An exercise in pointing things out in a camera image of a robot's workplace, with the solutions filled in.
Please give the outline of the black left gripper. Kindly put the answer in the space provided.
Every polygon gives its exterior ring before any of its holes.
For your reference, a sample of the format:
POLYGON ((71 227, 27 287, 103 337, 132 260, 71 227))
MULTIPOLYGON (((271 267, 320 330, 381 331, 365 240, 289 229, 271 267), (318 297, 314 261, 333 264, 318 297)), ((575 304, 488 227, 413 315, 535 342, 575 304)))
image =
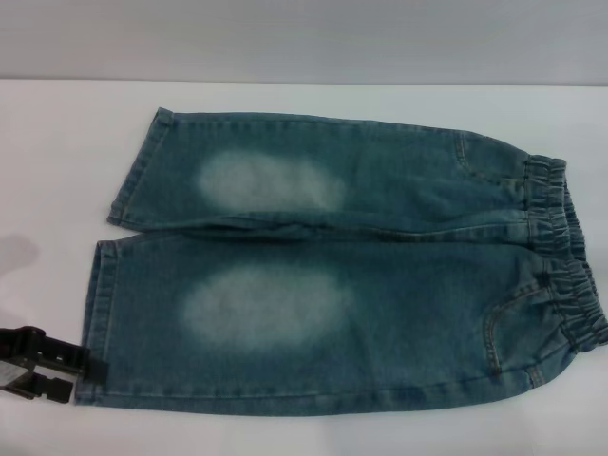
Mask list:
POLYGON ((34 327, 1 329, 1 389, 21 393, 27 399, 45 396, 49 401, 67 404, 73 383, 36 373, 39 366, 82 377, 88 382, 105 382, 108 365, 92 356, 91 350, 48 338, 34 327))

